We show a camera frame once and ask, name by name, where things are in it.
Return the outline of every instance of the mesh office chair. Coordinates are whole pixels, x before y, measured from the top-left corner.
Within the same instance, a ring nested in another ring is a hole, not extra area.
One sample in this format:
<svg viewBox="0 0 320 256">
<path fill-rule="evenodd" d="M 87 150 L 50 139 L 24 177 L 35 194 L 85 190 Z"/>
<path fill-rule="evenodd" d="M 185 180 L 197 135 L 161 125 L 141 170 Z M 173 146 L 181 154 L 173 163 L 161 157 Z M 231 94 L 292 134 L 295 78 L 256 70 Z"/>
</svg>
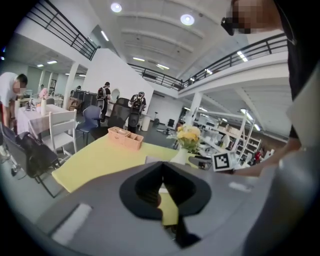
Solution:
<svg viewBox="0 0 320 256">
<path fill-rule="evenodd" d="M 44 187 L 51 197 L 55 198 L 57 194 L 53 195 L 40 178 L 40 176 L 45 173 L 50 166 L 46 166 L 41 169 L 32 168 L 31 155 L 16 142 L 16 135 L 14 132 L 4 126 L 3 123 L 1 123 L 1 130 L 3 134 L 3 142 L 6 144 L 8 151 L 13 158 L 13 167 L 15 169 L 23 169 L 30 178 L 35 179 L 38 184 L 41 184 Z M 41 152 L 39 157 L 46 158 L 47 162 L 51 163 L 51 166 L 55 169 L 60 166 L 57 155 L 44 144 L 39 147 L 39 152 Z"/>
</svg>

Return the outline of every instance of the flower bouquet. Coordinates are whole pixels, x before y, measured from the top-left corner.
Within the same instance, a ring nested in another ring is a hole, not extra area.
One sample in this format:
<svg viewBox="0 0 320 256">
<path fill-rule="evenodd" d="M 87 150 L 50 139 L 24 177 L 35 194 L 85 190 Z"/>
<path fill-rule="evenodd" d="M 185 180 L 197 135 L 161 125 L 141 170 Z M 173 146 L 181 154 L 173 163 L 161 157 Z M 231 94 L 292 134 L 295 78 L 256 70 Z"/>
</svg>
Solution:
<svg viewBox="0 0 320 256">
<path fill-rule="evenodd" d="M 197 148 L 200 133 L 199 128 L 195 126 L 184 124 L 178 127 L 176 139 L 180 145 L 180 150 L 170 162 L 186 164 L 187 153 L 192 153 Z"/>
</svg>

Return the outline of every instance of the black bag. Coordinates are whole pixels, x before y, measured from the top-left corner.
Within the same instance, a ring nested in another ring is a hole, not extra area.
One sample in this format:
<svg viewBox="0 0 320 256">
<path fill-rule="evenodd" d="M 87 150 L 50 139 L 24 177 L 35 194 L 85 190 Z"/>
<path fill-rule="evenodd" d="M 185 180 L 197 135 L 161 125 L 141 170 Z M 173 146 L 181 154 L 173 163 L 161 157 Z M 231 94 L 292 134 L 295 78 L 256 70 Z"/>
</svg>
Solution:
<svg viewBox="0 0 320 256">
<path fill-rule="evenodd" d="M 29 159 L 28 168 L 25 171 L 30 177 L 43 173 L 52 165 L 52 159 L 49 155 L 53 154 L 54 158 L 57 159 L 57 155 L 30 132 L 23 132 L 15 139 L 16 143 L 25 150 Z"/>
</svg>

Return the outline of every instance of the yellow table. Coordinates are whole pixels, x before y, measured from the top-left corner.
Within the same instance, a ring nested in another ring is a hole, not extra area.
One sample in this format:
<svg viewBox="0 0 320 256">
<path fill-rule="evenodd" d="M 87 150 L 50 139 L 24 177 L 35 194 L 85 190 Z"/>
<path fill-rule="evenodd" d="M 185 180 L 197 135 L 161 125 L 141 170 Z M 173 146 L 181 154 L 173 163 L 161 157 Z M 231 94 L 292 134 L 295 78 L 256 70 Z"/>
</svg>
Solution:
<svg viewBox="0 0 320 256">
<path fill-rule="evenodd" d="M 177 150 L 149 143 L 143 143 L 139 151 L 134 151 L 114 143 L 106 135 L 74 154 L 59 169 L 53 171 L 52 176 L 68 192 L 72 193 L 97 177 L 143 165 L 146 156 L 169 161 L 177 153 Z M 176 224 L 177 206 L 168 193 L 160 193 L 160 195 L 159 208 L 163 211 L 162 224 L 165 226 Z"/>
</svg>

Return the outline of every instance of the balcony railing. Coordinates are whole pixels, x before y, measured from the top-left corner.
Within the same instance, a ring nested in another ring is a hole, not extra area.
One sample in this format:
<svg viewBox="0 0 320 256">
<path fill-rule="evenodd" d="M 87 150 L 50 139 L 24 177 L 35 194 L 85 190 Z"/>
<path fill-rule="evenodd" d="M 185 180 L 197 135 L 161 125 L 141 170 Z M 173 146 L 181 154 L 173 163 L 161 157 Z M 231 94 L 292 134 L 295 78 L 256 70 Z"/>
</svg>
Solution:
<svg viewBox="0 0 320 256">
<path fill-rule="evenodd" d="M 38 2 L 26 17 L 92 60 L 95 46 L 50 1 Z"/>
<path fill-rule="evenodd" d="M 177 91 L 182 89 L 182 80 L 178 80 L 172 76 L 162 74 L 155 70 L 145 68 L 142 66 L 137 66 L 133 64 L 129 64 L 136 72 L 138 72 L 146 81 L 155 83 L 157 85 L 161 85 L 167 88 L 172 88 Z"/>
<path fill-rule="evenodd" d="M 197 81 L 205 79 L 222 70 L 228 69 L 244 61 L 253 60 L 270 54 L 287 51 L 287 38 L 284 33 L 271 36 L 264 40 L 243 47 L 207 66 L 203 70 L 183 82 L 182 89 Z"/>
</svg>

